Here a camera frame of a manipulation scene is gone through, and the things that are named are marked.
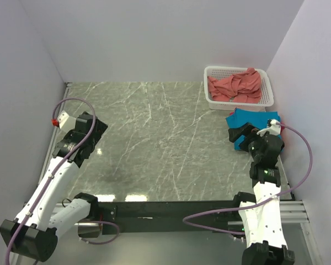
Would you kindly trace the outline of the salmon pink t-shirt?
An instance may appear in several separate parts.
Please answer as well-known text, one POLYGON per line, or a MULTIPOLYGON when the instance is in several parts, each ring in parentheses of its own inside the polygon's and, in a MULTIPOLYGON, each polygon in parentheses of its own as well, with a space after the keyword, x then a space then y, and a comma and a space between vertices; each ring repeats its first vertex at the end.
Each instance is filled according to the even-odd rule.
POLYGON ((223 79, 207 77, 213 101, 257 104, 261 100, 261 75, 254 68, 223 79))

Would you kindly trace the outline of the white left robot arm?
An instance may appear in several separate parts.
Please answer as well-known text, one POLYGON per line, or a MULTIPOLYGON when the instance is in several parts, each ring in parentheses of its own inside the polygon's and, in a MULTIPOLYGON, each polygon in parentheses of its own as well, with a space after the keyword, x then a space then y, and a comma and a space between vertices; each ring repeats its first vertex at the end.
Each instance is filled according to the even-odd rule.
POLYGON ((5 219, 0 226, 8 248, 6 264, 11 253, 45 262, 52 256, 58 239, 75 223, 100 219, 98 198, 86 193, 77 194, 60 213, 53 214, 53 211, 108 126, 87 112, 77 118, 62 112, 53 124, 65 132, 65 136, 56 144, 43 179, 16 217, 5 219))

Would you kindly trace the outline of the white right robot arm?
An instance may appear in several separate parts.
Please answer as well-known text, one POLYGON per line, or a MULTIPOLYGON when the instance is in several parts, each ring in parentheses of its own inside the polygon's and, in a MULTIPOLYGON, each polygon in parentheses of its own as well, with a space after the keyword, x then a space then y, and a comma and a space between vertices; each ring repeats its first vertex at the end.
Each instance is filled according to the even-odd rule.
POLYGON ((278 156, 284 147, 279 137, 281 127, 271 119, 265 129, 251 123, 228 131, 230 142, 244 137, 239 148, 253 159, 249 176, 254 194, 231 206, 231 214, 244 225, 247 248, 242 264, 294 264, 295 254, 289 250, 282 231, 280 198, 281 176, 278 156))

